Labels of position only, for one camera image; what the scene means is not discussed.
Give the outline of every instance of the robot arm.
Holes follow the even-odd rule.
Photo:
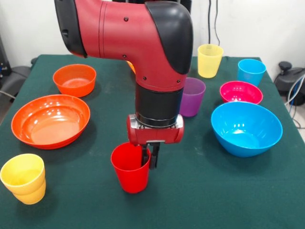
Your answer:
[[[144,149],[179,142],[180,102],[193,51],[188,10],[171,1],[55,0],[55,6],[71,53],[133,63],[136,112],[127,118],[129,141]]]

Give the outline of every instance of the orange shallow bowl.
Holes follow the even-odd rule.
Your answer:
[[[94,89],[96,71],[85,64],[71,64],[58,69],[53,81],[62,94],[83,97]]]
[[[129,65],[129,67],[132,69],[133,73],[135,74],[135,68],[134,68],[133,64],[129,61],[127,61],[127,63]]]
[[[57,149],[77,139],[89,122],[89,106],[64,94],[48,95],[25,104],[11,122],[20,141],[38,149]]]

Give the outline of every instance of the green tablecloth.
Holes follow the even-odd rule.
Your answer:
[[[0,185],[0,228],[305,228],[304,143],[267,74],[259,86],[261,105],[282,122],[282,140],[260,156],[237,158],[213,134],[210,117],[222,103],[219,87],[236,79],[240,59],[224,57],[217,76],[203,79],[193,58],[189,76],[207,86],[201,110],[185,119],[181,143],[161,145],[158,169],[150,172],[146,190],[129,195],[110,163],[112,150],[127,141],[126,117],[134,113],[134,76],[127,63],[40,56],[0,126],[0,164],[17,154],[40,155],[47,191],[41,202],[26,206]],[[94,91],[83,98],[91,109],[87,128],[62,149],[44,151],[23,144],[10,130],[13,115],[37,97],[58,94],[52,75],[71,63],[89,64],[98,75]]]

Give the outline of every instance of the blue bowl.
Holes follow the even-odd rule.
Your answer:
[[[220,144],[239,157],[261,154],[283,135],[282,124],[271,111],[247,102],[220,105],[213,111],[211,122]]]

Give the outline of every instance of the plastic bowl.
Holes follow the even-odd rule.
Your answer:
[[[272,112],[247,102],[220,105],[213,111],[211,122],[220,144],[239,157],[261,154],[283,135],[282,124]]]
[[[226,102],[250,102],[259,104],[263,100],[263,93],[258,87],[243,81],[230,81],[220,87],[220,96]]]
[[[81,99],[48,95],[24,105],[13,117],[11,129],[20,141],[39,149],[72,143],[85,129],[90,109]]]
[[[127,61],[127,63],[129,65],[129,67],[131,68],[131,70],[133,71],[133,73],[135,74],[135,68],[134,68],[133,64],[129,61]]]
[[[62,94],[83,97],[92,92],[95,85],[96,71],[85,64],[66,65],[57,70],[53,81]]]

